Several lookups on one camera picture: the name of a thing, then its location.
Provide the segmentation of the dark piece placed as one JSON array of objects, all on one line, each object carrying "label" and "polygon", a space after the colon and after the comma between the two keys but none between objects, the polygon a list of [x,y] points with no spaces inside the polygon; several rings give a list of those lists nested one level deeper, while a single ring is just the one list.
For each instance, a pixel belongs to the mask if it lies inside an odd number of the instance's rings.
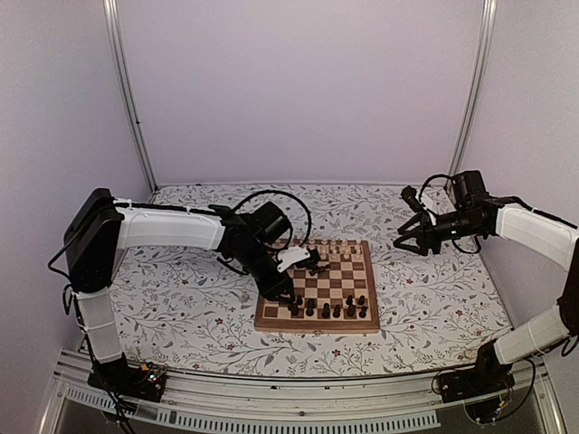
[{"label": "dark piece placed", "polygon": [[314,316],[315,314],[315,309],[316,309],[316,300],[314,298],[311,298],[308,300],[307,304],[306,304],[306,312],[305,315],[306,316]]}]

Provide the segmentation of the wooden chess board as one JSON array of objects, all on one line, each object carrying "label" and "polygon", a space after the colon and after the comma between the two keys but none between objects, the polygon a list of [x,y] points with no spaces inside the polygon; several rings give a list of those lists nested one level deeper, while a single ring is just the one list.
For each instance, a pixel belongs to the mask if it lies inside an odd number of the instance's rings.
[{"label": "wooden chess board", "polygon": [[[299,316],[292,317],[290,304],[269,301],[258,297],[254,315],[254,327],[258,332],[268,333],[324,333],[324,334],[374,334],[380,330],[379,309],[375,290],[375,278],[370,258],[370,248],[367,241],[362,241],[364,259],[355,262],[327,262],[330,268],[315,276],[310,276],[309,269],[299,269],[295,266],[288,269],[293,280],[295,296],[303,297],[299,306]],[[360,296],[365,296],[367,314],[359,316],[360,307],[357,302]],[[348,305],[346,299],[353,296],[356,306],[356,316],[346,315]],[[316,300],[314,316],[306,316],[306,304],[309,299]],[[321,311],[325,303],[330,304],[330,317],[322,318]],[[342,306],[339,318],[333,317],[335,305]]]}]

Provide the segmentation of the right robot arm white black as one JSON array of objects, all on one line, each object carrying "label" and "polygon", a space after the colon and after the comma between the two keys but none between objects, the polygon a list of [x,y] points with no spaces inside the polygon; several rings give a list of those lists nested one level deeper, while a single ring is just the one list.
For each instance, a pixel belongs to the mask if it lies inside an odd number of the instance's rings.
[{"label": "right robot arm white black", "polygon": [[445,241],[493,240],[483,262],[516,327],[478,350],[467,382],[486,394],[501,382],[502,369],[578,337],[578,228],[517,196],[492,195],[478,170],[441,179],[452,211],[435,211],[423,187],[404,187],[413,217],[399,228],[394,246],[427,256],[440,253]]}]

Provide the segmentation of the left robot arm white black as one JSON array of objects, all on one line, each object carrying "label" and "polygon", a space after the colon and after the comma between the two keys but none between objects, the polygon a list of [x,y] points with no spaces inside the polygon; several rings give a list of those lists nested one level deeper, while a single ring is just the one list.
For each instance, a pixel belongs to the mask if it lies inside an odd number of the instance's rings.
[{"label": "left robot arm white black", "polygon": [[278,301],[295,298],[293,283],[271,253],[270,245],[290,229],[274,203],[256,212],[212,205],[206,210],[172,205],[121,202],[106,188],[94,190],[69,226],[62,248],[47,267],[62,271],[76,299],[81,327],[88,337],[99,376],[114,392],[127,392],[134,373],[123,361],[109,288],[118,252],[141,247],[187,247],[212,250],[220,261],[232,259],[251,275],[262,297]]}]

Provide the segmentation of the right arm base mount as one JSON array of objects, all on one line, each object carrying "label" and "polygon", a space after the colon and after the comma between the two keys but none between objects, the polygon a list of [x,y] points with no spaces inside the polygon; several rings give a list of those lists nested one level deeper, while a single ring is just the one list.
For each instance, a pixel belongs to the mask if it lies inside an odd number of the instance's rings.
[{"label": "right arm base mount", "polygon": [[501,364],[498,361],[494,341],[490,341],[477,351],[473,367],[438,372],[432,379],[432,391],[440,395],[444,403],[505,391],[507,394],[504,398],[492,398],[466,406],[466,413],[471,420],[480,424],[496,422],[502,416],[515,385],[511,368],[512,364]]}]

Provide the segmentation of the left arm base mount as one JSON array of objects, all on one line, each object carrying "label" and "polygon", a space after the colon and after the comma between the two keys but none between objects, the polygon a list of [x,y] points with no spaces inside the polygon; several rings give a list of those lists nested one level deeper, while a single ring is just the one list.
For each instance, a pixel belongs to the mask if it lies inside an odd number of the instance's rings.
[{"label": "left arm base mount", "polygon": [[122,396],[161,402],[166,387],[166,367],[151,362],[130,366],[123,354],[113,362],[94,362],[88,385]]}]

